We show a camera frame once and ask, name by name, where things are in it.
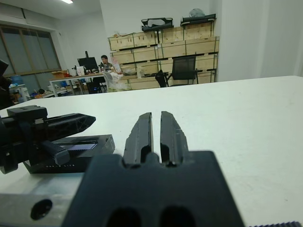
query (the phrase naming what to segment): hole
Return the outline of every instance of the hole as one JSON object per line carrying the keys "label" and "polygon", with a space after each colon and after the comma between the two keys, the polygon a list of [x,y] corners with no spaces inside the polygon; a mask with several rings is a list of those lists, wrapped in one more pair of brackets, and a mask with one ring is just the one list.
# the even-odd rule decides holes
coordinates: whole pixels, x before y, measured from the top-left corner
{"label": "hole", "polygon": [[160,144],[162,162],[169,161],[169,148],[166,145]]}
{"label": "hole", "polygon": [[132,165],[131,167],[130,167],[130,169],[138,169],[138,168],[140,168],[141,167],[141,165]]}
{"label": "hole", "polygon": [[37,202],[33,208],[32,212],[30,214],[30,217],[33,220],[40,220],[44,218],[49,211],[52,209],[53,202],[50,200],[41,200],[40,202]]}
{"label": "hole", "polygon": [[195,220],[184,207],[168,207],[160,218],[160,227],[195,227]]}
{"label": "hole", "polygon": [[166,167],[177,167],[177,164],[174,163],[174,162],[168,162],[168,163],[166,164]]}
{"label": "hole", "polygon": [[147,155],[151,152],[152,149],[150,146],[145,146],[141,149],[141,163],[145,162]]}
{"label": "hole", "polygon": [[116,210],[109,218],[107,227],[140,227],[141,220],[132,208]]}

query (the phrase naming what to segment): office chair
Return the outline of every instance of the office chair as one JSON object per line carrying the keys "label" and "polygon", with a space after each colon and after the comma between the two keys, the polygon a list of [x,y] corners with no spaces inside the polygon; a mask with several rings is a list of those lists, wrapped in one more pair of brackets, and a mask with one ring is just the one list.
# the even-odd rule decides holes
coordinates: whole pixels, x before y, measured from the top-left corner
{"label": "office chair", "polygon": [[197,84],[199,84],[198,74],[195,69],[195,66],[196,66],[196,57],[195,56],[174,58],[174,62],[173,62],[173,66],[172,66],[172,73],[166,79],[167,85],[168,85],[168,80],[170,79],[170,77],[172,77],[174,80],[187,80],[187,84],[175,84],[175,85],[171,85],[171,87],[189,85],[190,79],[193,80],[192,84],[194,84],[195,79],[197,79]]}

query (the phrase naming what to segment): computer monitor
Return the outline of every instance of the computer monitor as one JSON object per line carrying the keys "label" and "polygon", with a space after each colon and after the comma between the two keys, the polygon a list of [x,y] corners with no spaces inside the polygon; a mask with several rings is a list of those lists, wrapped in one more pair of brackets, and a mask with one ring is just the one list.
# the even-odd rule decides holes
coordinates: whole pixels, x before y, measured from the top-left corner
{"label": "computer monitor", "polygon": [[85,66],[87,70],[98,70],[98,65],[95,58],[79,58],[78,63],[80,66]]}

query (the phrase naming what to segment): desk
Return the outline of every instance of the desk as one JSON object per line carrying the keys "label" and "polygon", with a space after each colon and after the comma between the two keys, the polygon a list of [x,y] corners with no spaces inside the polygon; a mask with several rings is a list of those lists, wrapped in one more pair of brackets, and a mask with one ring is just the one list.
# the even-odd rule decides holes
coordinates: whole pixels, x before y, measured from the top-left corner
{"label": "desk", "polygon": [[[152,112],[160,154],[161,111],[174,114],[189,150],[213,150],[246,226],[303,222],[303,78],[276,77],[31,100],[48,116],[83,113],[77,136],[113,134],[117,154],[139,115]],[[0,192],[74,194],[82,174],[0,174]]]}
{"label": "desk", "polygon": [[85,76],[64,77],[64,78],[60,78],[60,79],[50,79],[49,82],[50,82],[51,86],[53,87],[55,97],[58,97],[56,89],[53,85],[54,82],[68,81],[70,86],[72,87],[71,81],[74,80],[74,79],[88,79],[88,78],[95,78],[95,77],[102,77],[102,76],[103,76],[103,73],[92,73],[92,74],[88,74],[88,75],[85,75]]}

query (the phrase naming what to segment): metal plate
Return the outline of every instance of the metal plate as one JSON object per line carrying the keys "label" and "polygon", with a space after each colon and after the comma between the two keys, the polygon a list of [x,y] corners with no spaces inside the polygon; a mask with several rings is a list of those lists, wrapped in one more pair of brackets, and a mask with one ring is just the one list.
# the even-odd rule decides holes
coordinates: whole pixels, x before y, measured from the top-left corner
{"label": "metal plate", "polygon": [[[3,227],[59,227],[63,222],[73,196],[70,195],[11,195],[0,194],[0,226]],[[44,218],[33,220],[34,205],[50,200],[52,207]]]}

